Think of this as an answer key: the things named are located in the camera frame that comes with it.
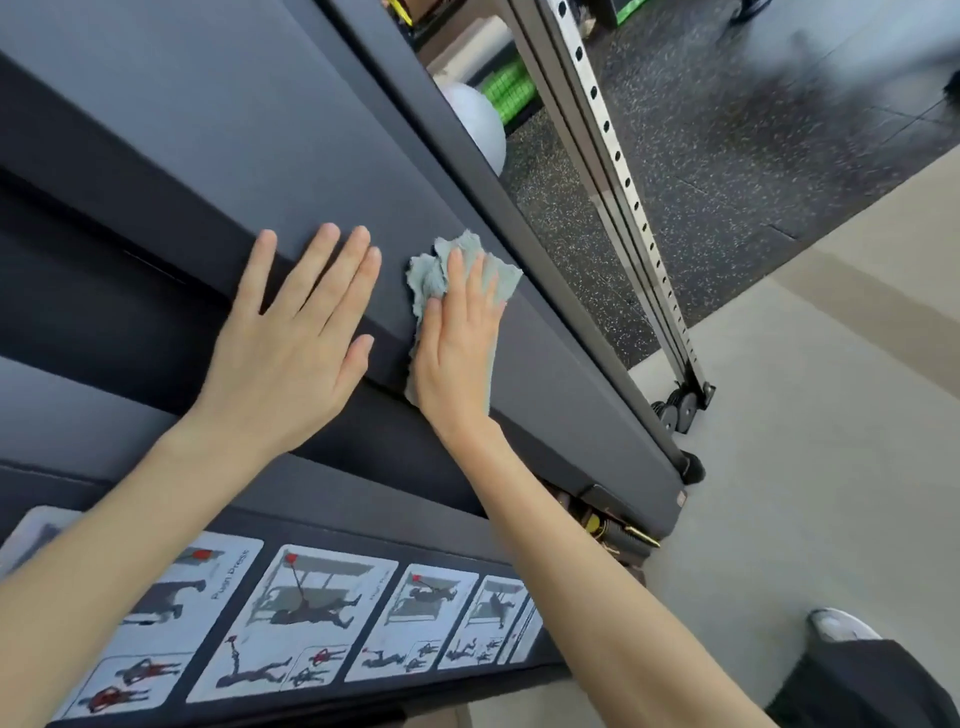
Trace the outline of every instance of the metal frame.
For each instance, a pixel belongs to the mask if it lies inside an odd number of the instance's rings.
[[[603,94],[565,0],[497,0],[567,153],[681,387],[706,408],[703,374]]]

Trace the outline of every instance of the gray cloth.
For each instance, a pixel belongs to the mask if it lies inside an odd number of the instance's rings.
[[[417,338],[414,341],[414,348],[410,351],[410,359],[413,361],[414,354],[417,352],[417,344],[420,341],[420,324],[423,323],[423,308],[426,302],[431,298],[442,299],[446,294],[447,272],[446,260],[457,246],[464,252],[464,263],[469,272],[477,254],[483,251],[483,245],[480,244],[480,237],[470,231],[465,231],[460,237],[454,240],[443,240],[438,237],[433,243],[435,255],[424,253],[410,258],[410,267],[407,269],[407,285],[414,292],[414,316],[417,317]],[[496,282],[496,302],[507,301],[514,295],[516,285],[520,283],[523,271],[515,265],[505,263],[496,255],[487,255],[483,269],[483,284],[486,290],[487,284],[493,276],[498,274]],[[490,411],[490,382],[493,376],[493,355],[496,352],[496,342],[493,342],[493,350],[490,354],[490,365],[487,372],[487,411]],[[407,387],[404,392],[407,400],[412,404],[417,404],[417,389],[414,386],[413,372],[407,377]]]

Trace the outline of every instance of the white shoe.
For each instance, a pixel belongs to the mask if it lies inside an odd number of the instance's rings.
[[[807,620],[824,642],[883,639],[869,624],[839,609],[815,609],[807,615]]]

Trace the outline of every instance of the pant leg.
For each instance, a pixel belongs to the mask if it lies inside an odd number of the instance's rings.
[[[890,640],[814,642],[767,715],[784,728],[960,728],[948,693]]]

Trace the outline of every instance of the wheel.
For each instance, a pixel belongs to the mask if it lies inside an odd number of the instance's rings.
[[[707,477],[707,471],[704,468],[704,464],[700,462],[699,457],[686,450],[681,450],[681,452],[686,455],[686,469],[680,473],[680,478],[684,482],[684,485],[699,483]]]
[[[693,425],[693,418],[697,416],[699,409],[697,396],[693,392],[687,392],[677,403],[677,431],[686,434]]]
[[[677,412],[675,406],[667,404],[664,401],[655,401],[653,403],[653,409],[654,412],[657,413],[657,417],[660,418],[660,424],[666,427],[668,432],[673,432],[677,429],[679,412]]]

